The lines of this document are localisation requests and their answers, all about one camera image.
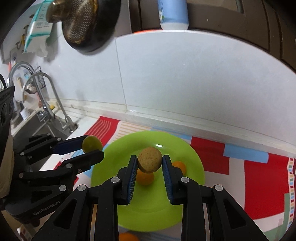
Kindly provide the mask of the green fruit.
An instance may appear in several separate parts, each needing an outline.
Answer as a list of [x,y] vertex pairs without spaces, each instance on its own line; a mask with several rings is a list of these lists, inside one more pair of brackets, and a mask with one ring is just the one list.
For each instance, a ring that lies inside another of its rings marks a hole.
[[96,136],[87,136],[82,142],[82,150],[89,153],[95,150],[103,150],[102,142]]

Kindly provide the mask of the white blue soap bottle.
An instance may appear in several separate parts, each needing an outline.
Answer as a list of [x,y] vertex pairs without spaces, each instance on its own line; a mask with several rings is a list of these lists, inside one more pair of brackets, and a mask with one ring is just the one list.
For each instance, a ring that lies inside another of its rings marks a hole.
[[189,18],[185,0],[158,0],[158,13],[163,30],[188,30]]

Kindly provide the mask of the small orange kumquat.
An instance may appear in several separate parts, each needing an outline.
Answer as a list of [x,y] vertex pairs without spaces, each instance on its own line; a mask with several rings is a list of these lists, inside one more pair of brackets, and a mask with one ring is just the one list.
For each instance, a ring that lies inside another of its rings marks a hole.
[[187,168],[186,168],[186,166],[185,166],[185,164],[183,162],[181,162],[181,161],[174,161],[172,163],[172,165],[174,167],[179,168],[182,171],[183,175],[185,176],[185,174],[187,173]]
[[137,170],[136,182],[142,186],[148,186],[154,181],[153,173],[144,173],[140,169]]

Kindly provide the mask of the large chrome faucet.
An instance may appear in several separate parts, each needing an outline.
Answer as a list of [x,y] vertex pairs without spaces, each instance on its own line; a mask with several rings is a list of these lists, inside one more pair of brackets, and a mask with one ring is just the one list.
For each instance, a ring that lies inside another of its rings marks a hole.
[[50,108],[50,105],[46,101],[46,99],[43,95],[43,92],[42,92],[42,87],[39,82],[40,78],[43,79],[43,77],[46,77],[49,80],[50,84],[52,84],[52,80],[51,80],[50,76],[44,72],[41,72],[41,71],[36,72],[34,70],[34,68],[31,66],[31,64],[29,64],[25,61],[20,61],[12,67],[12,69],[8,75],[8,78],[6,81],[6,83],[8,84],[8,87],[11,87],[14,85],[13,75],[20,68],[27,69],[27,71],[30,73],[29,79],[22,87],[22,94],[23,94],[22,102],[23,103],[25,102],[25,94],[37,93],[39,96],[40,102],[42,104],[42,108],[43,108],[44,112],[47,113],[49,120],[53,120],[55,118],[55,114],[53,113],[53,111]]

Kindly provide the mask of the small brass ladle pot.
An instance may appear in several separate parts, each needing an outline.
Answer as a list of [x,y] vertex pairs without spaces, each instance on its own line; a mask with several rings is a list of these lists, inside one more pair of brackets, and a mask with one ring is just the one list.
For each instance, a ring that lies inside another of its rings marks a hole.
[[48,23],[57,23],[65,20],[68,16],[68,3],[65,0],[52,1],[47,9],[46,20]]

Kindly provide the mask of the brass colander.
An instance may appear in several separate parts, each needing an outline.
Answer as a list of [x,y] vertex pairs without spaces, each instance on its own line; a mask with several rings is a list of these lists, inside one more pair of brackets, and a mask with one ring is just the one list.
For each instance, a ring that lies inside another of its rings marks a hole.
[[62,21],[62,30],[67,41],[82,44],[92,31],[98,10],[97,1],[67,1],[68,16]]

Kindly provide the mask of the stainless steel sink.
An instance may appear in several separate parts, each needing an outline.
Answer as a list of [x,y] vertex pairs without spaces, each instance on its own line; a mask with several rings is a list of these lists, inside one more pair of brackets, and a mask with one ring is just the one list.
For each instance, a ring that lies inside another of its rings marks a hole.
[[62,129],[66,122],[60,118],[56,117],[52,121],[43,120],[39,121],[36,114],[30,120],[24,122],[24,126],[14,134],[13,137],[13,149],[17,153],[22,150],[25,145],[29,143],[29,138],[33,136],[38,136],[42,134],[51,134],[55,138],[62,138],[66,140],[72,132],[67,128],[66,130]]

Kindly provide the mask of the teal white box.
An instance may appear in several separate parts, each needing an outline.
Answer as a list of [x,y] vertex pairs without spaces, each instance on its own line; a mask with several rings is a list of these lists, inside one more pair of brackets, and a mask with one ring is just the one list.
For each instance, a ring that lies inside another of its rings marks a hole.
[[43,1],[31,20],[25,38],[24,52],[35,53],[39,57],[47,57],[47,39],[53,24],[47,22],[47,11],[53,1]]

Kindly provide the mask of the large orange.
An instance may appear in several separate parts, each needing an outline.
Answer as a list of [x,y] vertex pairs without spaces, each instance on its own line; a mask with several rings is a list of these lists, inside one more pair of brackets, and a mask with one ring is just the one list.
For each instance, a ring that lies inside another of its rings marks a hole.
[[123,232],[119,234],[119,241],[139,241],[139,238],[129,232]]

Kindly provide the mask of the tan round fruit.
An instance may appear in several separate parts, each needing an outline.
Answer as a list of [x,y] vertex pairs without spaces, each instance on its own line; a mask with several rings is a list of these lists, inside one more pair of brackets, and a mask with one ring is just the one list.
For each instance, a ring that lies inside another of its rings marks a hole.
[[138,155],[138,167],[144,173],[154,173],[162,165],[163,156],[154,147],[143,149]]

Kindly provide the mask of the green plate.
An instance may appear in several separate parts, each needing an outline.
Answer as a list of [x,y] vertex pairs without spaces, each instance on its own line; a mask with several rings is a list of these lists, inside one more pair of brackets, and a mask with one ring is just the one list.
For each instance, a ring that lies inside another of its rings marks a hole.
[[[104,150],[104,160],[95,165],[91,185],[98,186],[126,167],[132,155],[138,156],[148,147],[169,155],[172,162],[182,163],[186,176],[205,183],[203,164],[195,150],[184,140],[165,132],[143,131],[121,137]],[[137,172],[133,197],[128,206],[119,205],[118,224],[138,232],[154,232],[181,222],[182,206],[171,205],[161,169],[145,174]]]

